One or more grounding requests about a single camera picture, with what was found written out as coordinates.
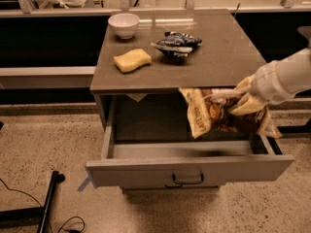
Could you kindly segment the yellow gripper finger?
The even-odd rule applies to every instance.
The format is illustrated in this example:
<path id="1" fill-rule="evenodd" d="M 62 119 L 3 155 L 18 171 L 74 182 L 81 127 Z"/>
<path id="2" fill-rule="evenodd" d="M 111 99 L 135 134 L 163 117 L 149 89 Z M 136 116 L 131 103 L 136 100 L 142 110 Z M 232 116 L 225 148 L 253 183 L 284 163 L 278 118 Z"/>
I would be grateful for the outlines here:
<path id="1" fill-rule="evenodd" d="M 235 93 L 228 95 L 227 98 L 232 103 L 227 111 L 234 116 L 256 113 L 262 110 L 267 104 L 260 97 L 250 93 Z"/>
<path id="2" fill-rule="evenodd" d="M 241 93 L 246 93 L 249 91 L 252 85 L 254 76 L 248 76 L 245 79 L 243 79 L 236 87 L 235 90 Z"/>

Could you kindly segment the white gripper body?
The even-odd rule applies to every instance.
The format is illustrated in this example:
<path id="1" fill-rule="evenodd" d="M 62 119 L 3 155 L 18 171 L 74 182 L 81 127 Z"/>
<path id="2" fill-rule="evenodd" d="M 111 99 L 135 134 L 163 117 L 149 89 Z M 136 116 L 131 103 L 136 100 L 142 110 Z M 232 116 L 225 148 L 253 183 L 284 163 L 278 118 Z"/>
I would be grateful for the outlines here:
<path id="1" fill-rule="evenodd" d="M 250 86 L 253 96 L 270 105 L 279 105 L 294 98 L 278 77 L 278 64 L 278 61 L 272 61 L 258 68 Z"/>

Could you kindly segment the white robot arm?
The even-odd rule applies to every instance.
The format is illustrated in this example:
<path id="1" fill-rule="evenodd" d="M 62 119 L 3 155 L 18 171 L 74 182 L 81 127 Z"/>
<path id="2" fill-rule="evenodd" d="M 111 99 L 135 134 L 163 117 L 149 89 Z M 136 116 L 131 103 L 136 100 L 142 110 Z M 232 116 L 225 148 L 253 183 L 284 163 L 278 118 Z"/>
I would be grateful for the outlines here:
<path id="1" fill-rule="evenodd" d="M 283 60 L 271 61 L 240 82 L 236 90 L 244 92 L 229 109 L 235 116 L 252 114 L 266 105 L 279 105 L 311 88 L 311 49 L 306 48 Z"/>

